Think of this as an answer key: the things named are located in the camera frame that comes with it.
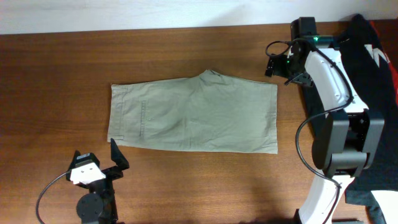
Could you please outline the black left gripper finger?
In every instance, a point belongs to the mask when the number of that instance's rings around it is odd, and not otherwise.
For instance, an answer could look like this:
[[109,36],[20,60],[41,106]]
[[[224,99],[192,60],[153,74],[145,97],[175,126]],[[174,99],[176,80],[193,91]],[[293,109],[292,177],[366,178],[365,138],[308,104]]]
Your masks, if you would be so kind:
[[122,152],[119,150],[118,145],[116,144],[116,141],[111,138],[111,160],[115,162],[115,164],[121,169],[121,170],[126,170],[129,168],[129,162],[127,159],[124,157]]
[[66,174],[66,180],[67,181],[70,181],[70,176],[72,174],[72,170],[76,167],[77,157],[80,156],[80,155],[81,155],[80,151],[76,150],[74,152],[72,161],[71,161],[71,163],[70,163],[70,165],[68,167],[67,174]]

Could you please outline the khaki shorts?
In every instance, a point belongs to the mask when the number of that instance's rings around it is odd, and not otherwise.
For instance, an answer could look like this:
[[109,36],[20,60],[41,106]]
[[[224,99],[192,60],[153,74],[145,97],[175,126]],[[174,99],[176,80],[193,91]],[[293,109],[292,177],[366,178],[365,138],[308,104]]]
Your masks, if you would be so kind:
[[111,87],[108,139],[165,151],[277,154],[277,86],[212,70]]

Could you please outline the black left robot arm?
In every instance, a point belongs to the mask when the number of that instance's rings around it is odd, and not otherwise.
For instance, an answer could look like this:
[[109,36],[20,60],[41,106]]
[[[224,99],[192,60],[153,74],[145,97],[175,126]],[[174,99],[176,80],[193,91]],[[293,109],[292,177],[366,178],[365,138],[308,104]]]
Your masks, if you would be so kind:
[[93,153],[75,151],[66,179],[89,192],[76,205],[76,213],[82,223],[117,223],[118,211],[113,182],[123,177],[129,162],[119,150],[114,139],[110,140],[111,160],[114,166],[100,169],[100,161]]

